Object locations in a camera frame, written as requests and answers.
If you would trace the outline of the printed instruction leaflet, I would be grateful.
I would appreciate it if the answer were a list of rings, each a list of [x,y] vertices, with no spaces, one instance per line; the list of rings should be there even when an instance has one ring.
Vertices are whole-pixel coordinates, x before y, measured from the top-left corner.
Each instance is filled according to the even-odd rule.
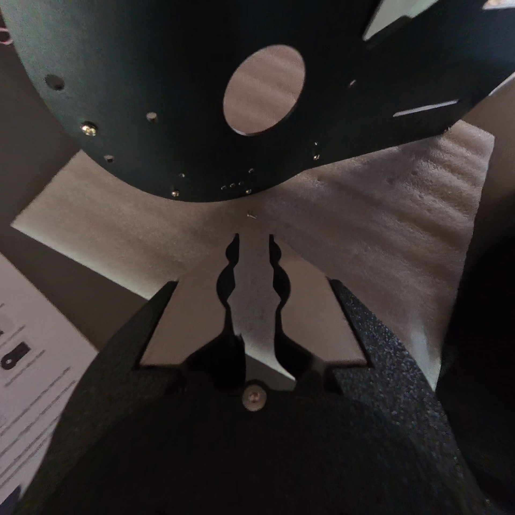
[[[1,255],[1,502],[35,476],[92,344]]]

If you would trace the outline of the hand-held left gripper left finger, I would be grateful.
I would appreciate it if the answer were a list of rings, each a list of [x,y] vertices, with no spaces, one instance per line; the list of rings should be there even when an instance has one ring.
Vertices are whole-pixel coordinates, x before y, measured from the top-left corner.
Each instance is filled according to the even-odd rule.
[[[246,352],[234,332],[229,298],[240,257],[235,234],[182,275],[139,361],[184,378],[202,374],[215,388],[238,388],[246,379]]]

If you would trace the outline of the black metal chassis plate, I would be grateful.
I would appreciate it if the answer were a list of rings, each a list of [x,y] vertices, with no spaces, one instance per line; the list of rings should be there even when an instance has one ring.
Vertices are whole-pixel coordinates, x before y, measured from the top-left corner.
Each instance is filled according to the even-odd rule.
[[[1,1],[32,84],[66,132],[121,181],[225,201],[302,171],[442,134],[514,72],[514,7],[436,1],[364,39],[379,1]],[[248,56],[297,50],[285,119],[227,123]]]

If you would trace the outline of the white foam sheet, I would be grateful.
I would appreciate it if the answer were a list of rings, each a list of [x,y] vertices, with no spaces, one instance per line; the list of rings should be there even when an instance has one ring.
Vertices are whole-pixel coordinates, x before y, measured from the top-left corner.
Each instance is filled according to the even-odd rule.
[[[264,264],[273,234],[351,290],[435,389],[493,148],[492,134],[459,121],[442,136],[218,203],[146,194],[80,151],[11,226],[147,299],[237,232],[238,279],[274,299]]]

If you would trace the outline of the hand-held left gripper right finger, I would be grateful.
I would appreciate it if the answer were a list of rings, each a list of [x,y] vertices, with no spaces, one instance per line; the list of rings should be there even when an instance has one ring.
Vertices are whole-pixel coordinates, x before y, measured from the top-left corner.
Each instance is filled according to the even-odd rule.
[[[274,355],[296,382],[315,374],[370,366],[332,281],[275,235],[269,235],[273,289]]]

